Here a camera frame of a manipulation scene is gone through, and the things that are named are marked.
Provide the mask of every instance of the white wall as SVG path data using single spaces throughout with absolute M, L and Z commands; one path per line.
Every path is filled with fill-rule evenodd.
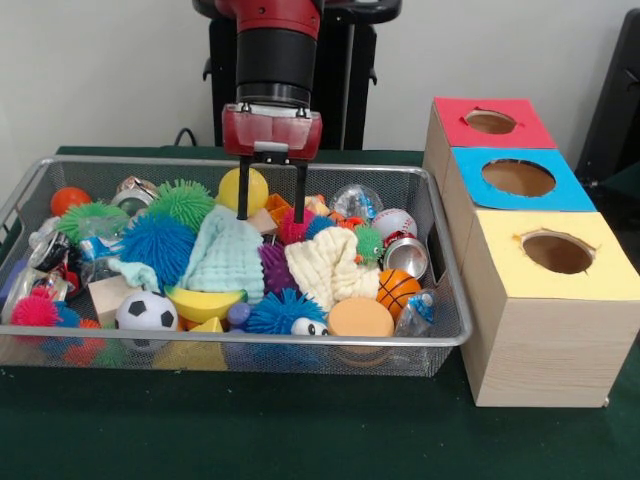
M 524 96 L 575 162 L 636 4 L 405 0 L 378 27 L 366 148 L 421 150 L 434 95 Z M 59 145 L 164 145 L 182 126 L 211 144 L 207 25 L 189 0 L 0 0 L 0 199 Z

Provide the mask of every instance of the yellow ball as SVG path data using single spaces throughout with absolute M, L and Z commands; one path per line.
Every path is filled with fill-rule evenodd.
M 228 172 L 218 186 L 218 203 L 238 211 L 238 189 L 240 185 L 240 169 L 234 168 Z M 247 200 L 247 215 L 255 214 L 267 204 L 269 185 L 257 170 L 249 169 L 249 198 Z

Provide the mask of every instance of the metal basket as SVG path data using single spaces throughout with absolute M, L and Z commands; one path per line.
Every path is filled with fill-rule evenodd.
M 156 184 L 183 178 L 217 191 L 222 176 L 237 166 L 229 161 L 87 158 L 56 156 L 35 164 L 0 212 L 4 251 L 3 284 L 14 263 L 28 256 L 28 236 L 50 216 L 52 195 L 65 186 L 80 186 L 93 198 L 107 201 L 123 178 L 135 175 Z M 295 170 L 258 167 L 270 189 L 289 201 L 295 191 Z M 443 260 L 436 279 L 430 262 L 423 280 L 435 288 L 437 304 L 431 338 L 298 337 L 290 335 L 134 332 L 0 326 L 0 365 L 91 366 L 128 369 L 230 370 L 432 376 L 451 349 L 471 333 L 471 316 L 458 274 L 438 189 L 424 170 L 409 167 L 312 165 L 307 191 L 327 198 L 342 186 L 359 183 L 380 195 L 385 208 L 408 211 L 418 224 L 421 241 L 428 236 Z M 95 318 L 88 293 L 70 305 L 85 318 Z M 145 351 L 135 345 L 145 345 Z M 85 350 L 100 349 L 92 358 Z

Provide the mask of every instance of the cream towel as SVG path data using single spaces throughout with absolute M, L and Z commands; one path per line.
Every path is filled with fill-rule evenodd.
M 351 230 L 330 227 L 284 253 L 300 291 L 328 312 L 346 298 L 378 295 L 380 270 L 355 263 L 357 245 Z

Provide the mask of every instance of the green spiky ball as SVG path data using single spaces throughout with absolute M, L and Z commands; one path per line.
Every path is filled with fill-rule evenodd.
M 368 265 L 376 263 L 384 253 L 380 233 L 371 227 L 361 226 L 356 227 L 355 234 L 358 237 L 358 246 L 356 248 L 358 255 L 361 255 Z
M 173 187 L 169 182 L 160 185 L 158 198 L 149 207 L 149 213 L 169 215 L 197 234 L 204 217 L 214 206 L 215 201 L 209 195 L 209 190 L 201 184 L 176 180 Z
M 77 244 L 82 240 L 81 222 L 83 220 L 107 217 L 113 217 L 118 220 L 113 225 L 115 231 L 112 233 L 116 233 L 117 230 L 126 227 L 129 220 L 129 216 L 118 207 L 106 205 L 102 202 L 93 202 L 71 207 L 67 213 L 60 217 L 57 229 L 69 237 L 74 244 Z

